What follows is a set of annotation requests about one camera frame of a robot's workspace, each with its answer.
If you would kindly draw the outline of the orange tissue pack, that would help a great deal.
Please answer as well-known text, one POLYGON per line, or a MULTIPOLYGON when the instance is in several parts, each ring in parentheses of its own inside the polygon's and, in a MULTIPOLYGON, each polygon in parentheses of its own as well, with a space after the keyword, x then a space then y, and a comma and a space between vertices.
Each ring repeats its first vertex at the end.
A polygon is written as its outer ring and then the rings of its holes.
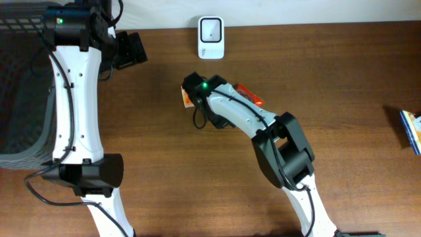
POLYGON ((182 93, 182 99, 183 99, 183 103, 184 103, 184 107, 185 108, 190 108, 190 107, 194 107, 194 104, 191 102, 187 92, 183 89, 183 87, 180 87, 181 89, 181 93, 182 93))

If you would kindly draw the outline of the red Hacks candy bag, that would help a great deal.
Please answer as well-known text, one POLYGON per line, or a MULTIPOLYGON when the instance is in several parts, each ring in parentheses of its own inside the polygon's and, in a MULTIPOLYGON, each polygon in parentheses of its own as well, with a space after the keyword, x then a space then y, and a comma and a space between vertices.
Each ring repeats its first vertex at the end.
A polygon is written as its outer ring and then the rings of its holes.
POLYGON ((250 90, 248 90, 243 84, 235 84, 233 88, 237 93, 248 99, 250 102, 254 103, 256 106, 262 107, 264 105, 264 101, 257 95, 253 94, 250 90))

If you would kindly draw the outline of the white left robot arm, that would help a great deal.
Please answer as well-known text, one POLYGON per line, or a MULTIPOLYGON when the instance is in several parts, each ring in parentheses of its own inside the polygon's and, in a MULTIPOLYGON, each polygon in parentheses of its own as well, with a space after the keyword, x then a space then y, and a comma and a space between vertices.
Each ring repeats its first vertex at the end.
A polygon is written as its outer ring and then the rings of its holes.
POLYGON ((56 138, 45 180, 72 189, 101 236, 134 236, 120 185, 124 162, 105 153, 98 119, 101 74, 147 60, 138 34, 115 32, 110 1, 74 1, 49 7, 41 18, 41 40, 55 80, 56 138))

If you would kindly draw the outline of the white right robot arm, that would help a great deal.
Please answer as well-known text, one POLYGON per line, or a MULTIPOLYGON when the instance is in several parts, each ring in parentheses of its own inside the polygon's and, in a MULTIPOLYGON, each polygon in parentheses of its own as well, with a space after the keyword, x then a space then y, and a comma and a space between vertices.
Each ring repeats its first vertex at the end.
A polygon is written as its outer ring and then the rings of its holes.
POLYGON ((260 170, 285 192, 303 236, 338 236, 316 187, 313 150, 291 113, 277 115, 259 107, 219 75, 205 78, 193 72, 182 88, 206 122, 217 129, 238 128, 250 138, 260 170))

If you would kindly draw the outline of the white barcode scanner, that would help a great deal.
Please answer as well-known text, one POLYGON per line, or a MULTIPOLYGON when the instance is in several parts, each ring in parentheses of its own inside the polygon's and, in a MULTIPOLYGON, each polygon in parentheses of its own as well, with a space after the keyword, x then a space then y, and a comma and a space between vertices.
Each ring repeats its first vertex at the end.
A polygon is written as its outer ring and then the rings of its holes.
POLYGON ((197 22, 198 56, 205 60, 224 57, 224 20, 219 16, 202 16, 197 22))

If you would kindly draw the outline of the dark grey plastic basket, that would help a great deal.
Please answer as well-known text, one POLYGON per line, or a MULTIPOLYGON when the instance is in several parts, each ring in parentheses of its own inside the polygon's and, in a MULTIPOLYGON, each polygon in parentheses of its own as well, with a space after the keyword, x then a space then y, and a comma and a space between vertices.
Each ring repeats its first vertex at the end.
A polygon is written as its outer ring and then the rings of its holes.
POLYGON ((55 146, 53 68, 38 34, 52 2, 1 3, 1 167, 42 169, 55 146))

